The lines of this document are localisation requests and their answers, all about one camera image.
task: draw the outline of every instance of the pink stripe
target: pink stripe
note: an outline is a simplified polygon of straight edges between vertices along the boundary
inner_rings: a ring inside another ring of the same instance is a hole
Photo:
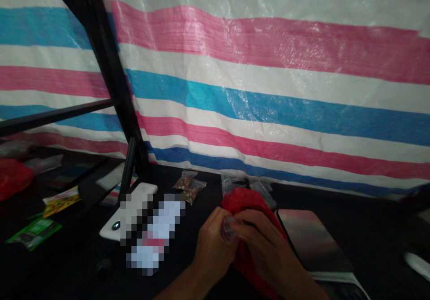
[[[187,124],[176,117],[145,117],[138,114],[138,118],[139,126],[145,128],[148,135],[182,135],[193,142],[231,147],[246,155],[339,169],[356,174],[382,175],[399,179],[430,179],[430,163],[370,159],[292,144],[246,139],[219,128]]]
[[[274,17],[228,20],[191,6],[143,12],[118,0],[111,4],[120,43],[240,64],[430,84],[430,39],[413,30]]]
[[[61,145],[70,150],[84,150],[95,154],[107,154],[120,152],[127,155],[128,145],[117,141],[90,141],[69,136],[61,136],[57,133],[17,133],[6,137],[8,140],[25,140],[36,142],[40,145]]]
[[[0,90],[109,98],[101,73],[63,69],[0,66]]]

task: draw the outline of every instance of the plastic tarp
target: plastic tarp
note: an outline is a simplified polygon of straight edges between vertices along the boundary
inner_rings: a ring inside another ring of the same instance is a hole
[[[0,0],[0,119],[109,98],[86,32],[62,0]],[[8,139],[124,157],[114,108]]]
[[[61,0],[0,3],[2,14],[11,16],[2,19],[2,30],[25,38],[15,42],[14,35],[2,32],[2,51],[9,51],[1,65],[13,57],[12,67],[91,74],[91,80],[72,86],[73,93],[60,94],[102,98],[82,26]],[[430,0],[105,0],[105,5],[152,162],[371,196],[406,195],[429,182]],[[53,13],[21,13],[23,8],[61,9],[67,19],[58,23]],[[10,27],[19,19],[25,22],[21,33]],[[29,63],[31,50],[36,53]],[[19,69],[15,75],[15,83],[34,77]],[[16,94],[9,104],[35,105],[39,91],[59,94],[43,89],[46,79],[22,93],[16,85],[4,88],[5,81],[1,89]],[[61,75],[57,82],[69,79]],[[81,87],[85,94],[77,95]],[[1,99],[3,108],[8,103]],[[81,120],[59,134],[124,144],[112,128],[115,122],[82,129],[99,123]]]

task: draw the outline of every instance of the black metal frame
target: black metal frame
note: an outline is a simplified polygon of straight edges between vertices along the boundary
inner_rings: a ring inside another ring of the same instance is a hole
[[[114,106],[127,142],[136,145],[138,175],[150,180],[147,151],[103,0],[63,0],[84,26],[111,99],[0,122],[0,137]]]

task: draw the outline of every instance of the red bag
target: red bag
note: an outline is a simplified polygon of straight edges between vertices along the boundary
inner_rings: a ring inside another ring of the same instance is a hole
[[[0,201],[27,188],[33,178],[34,173],[22,163],[0,158]]]
[[[282,233],[284,238],[287,239],[281,224],[259,192],[244,188],[234,188],[233,191],[224,196],[222,205],[233,215],[245,209],[255,209],[262,212]],[[279,295],[276,291],[255,271],[251,253],[243,241],[239,242],[233,265],[263,296],[269,299],[279,299]]]

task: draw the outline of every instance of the black table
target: black table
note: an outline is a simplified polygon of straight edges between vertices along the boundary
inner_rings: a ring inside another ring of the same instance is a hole
[[[62,266],[63,259],[79,241],[77,236],[88,233],[92,228],[91,225],[82,226],[80,221],[93,216],[91,210],[108,193],[95,181],[124,162],[117,158],[45,147],[34,149],[27,158],[46,158],[58,154],[64,155],[60,168],[36,176],[25,190],[0,202],[0,298],[19,296],[26,287],[33,289],[39,283],[38,278]],[[78,181],[82,200],[50,217],[63,227],[32,252],[19,243],[4,244],[6,239],[35,220],[29,217],[44,210],[43,198],[59,193],[48,189],[46,183],[65,169],[82,162],[101,163]],[[48,265],[51,256],[54,259],[52,266]]]
[[[171,187],[181,169],[153,166],[153,183],[159,193],[178,193]],[[199,172],[196,177],[207,187],[193,206],[187,204],[185,217],[175,230],[175,239],[159,271],[144,277],[125,268],[125,250],[117,242],[98,233],[114,209],[99,206],[88,225],[91,232],[68,255],[62,268],[44,279],[41,299],[151,299],[164,289],[192,261],[198,230],[212,210],[221,204],[221,180],[217,174]],[[399,213],[396,203],[327,191],[273,184],[272,193],[280,208],[314,211],[352,262],[355,275],[372,300],[428,299],[430,283],[412,271],[403,253],[421,244],[430,244],[430,229],[416,216]],[[97,263],[113,259],[106,278],[97,278]],[[27,290],[34,295],[34,290]],[[208,294],[208,299],[260,299],[261,297],[235,270]]]

